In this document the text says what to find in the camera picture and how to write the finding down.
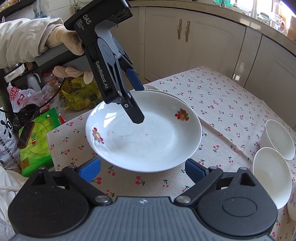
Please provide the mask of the left white sleeve forearm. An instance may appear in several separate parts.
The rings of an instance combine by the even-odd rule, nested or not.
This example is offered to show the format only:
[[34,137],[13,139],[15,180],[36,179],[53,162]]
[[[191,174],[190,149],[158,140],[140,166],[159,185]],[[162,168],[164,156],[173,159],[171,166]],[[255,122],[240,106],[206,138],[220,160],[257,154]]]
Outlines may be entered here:
[[1,69],[32,62],[46,52],[53,29],[62,26],[61,18],[21,18],[1,23]]

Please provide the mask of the left gloved hand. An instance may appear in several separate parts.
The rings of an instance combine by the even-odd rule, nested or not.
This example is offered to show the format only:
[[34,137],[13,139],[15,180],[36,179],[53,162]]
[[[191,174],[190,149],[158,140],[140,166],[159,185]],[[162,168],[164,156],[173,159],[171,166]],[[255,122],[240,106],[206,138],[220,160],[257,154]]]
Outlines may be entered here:
[[[82,41],[75,31],[67,30],[63,25],[50,24],[48,29],[49,27],[51,27],[51,30],[49,31],[49,35],[45,42],[45,45],[48,48],[54,48],[64,44],[68,50],[70,50],[75,55],[81,56],[84,53]],[[85,84],[90,84],[94,78],[94,75],[91,71],[81,71],[74,67],[63,66],[56,66],[53,69],[53,75],[58,78],[77,78],[83,75],[83,81]]]

